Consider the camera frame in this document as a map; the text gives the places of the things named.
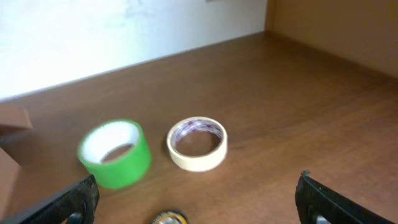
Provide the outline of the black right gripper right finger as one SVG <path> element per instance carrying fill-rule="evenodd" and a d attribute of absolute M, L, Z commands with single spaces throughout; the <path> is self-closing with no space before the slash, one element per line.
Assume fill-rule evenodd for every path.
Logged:
<path fill-rule="evenodd" d="M 394 224 L 312 179 L 304 170 L 295 190 L 295 204 L 301 224 Z"/>

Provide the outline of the yellow black utility knife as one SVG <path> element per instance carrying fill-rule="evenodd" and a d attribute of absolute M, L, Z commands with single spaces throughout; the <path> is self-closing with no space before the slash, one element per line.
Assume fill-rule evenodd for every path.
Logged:
<path fill-rule="evenodd" d="M 171 209 L 158 213 L 150 224 L 189 224 L 189 221 L 182 210 Z"/>

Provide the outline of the cream masking tape roll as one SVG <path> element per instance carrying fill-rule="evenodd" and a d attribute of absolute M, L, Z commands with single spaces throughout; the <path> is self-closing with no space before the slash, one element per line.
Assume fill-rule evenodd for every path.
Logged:
<path fill-rule="evenodd" d="M 220 143 L 209 153 L 201 156 L 187 156 L 177 151 L 176 145 L 183 137 L 195 132 L 209 132 L 216 135 Z M 221 123 L 204 116 L 194 116 L 176 123 L 168 132 L 166 145 L 173 162 L 189 172 L 206 172 L 219 166 L 228 153 L 228 135 Z"/>

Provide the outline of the green tape roll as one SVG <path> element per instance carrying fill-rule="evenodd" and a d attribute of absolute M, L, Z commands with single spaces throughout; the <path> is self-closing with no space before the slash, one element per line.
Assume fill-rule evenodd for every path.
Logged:
<path fill-rule="evenodd" d="M 149 170 L 152 156 L 143 129 L 131 119 L 116 119 L 92 129 L 80 141 L 77 158 L 106 189 L 123 189 Z"/>

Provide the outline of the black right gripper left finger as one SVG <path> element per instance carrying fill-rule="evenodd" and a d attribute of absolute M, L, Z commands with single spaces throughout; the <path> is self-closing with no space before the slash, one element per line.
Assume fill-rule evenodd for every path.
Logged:
<path fill-rule="evenodd" d="M 1 224 L 92 224 L 99 199 L 96 179 L 90 174 Z"/>

